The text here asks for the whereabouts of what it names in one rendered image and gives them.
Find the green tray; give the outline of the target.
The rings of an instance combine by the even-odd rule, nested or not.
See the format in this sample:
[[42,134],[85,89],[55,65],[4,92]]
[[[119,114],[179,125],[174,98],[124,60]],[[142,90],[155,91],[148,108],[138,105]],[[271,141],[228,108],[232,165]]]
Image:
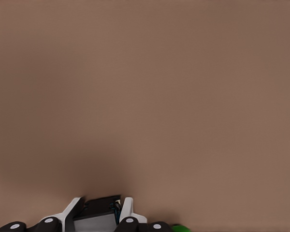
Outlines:
[[171,226],[173,232],[191,232],[191,230],[181,224],[174,224]]

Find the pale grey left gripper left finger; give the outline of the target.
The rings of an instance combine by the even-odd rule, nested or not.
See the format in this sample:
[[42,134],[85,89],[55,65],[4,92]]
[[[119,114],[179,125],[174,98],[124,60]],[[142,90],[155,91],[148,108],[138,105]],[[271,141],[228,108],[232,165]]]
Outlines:
[[0,232],[73,232],[73,218],[80,213],[84,202],[83,197],[76,197],[61,213],[47,216],[34,226],[27,227],[24,222],[14,221],[0,227]]

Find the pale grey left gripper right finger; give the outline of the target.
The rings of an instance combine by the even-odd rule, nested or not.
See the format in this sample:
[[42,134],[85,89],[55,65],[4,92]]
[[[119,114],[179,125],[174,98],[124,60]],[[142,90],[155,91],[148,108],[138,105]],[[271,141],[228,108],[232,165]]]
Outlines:
[[126,197],[122,206],[116,232],[174,232],[172,227],[163,221],[148,223],[145,216],[134,213],[133,198]]

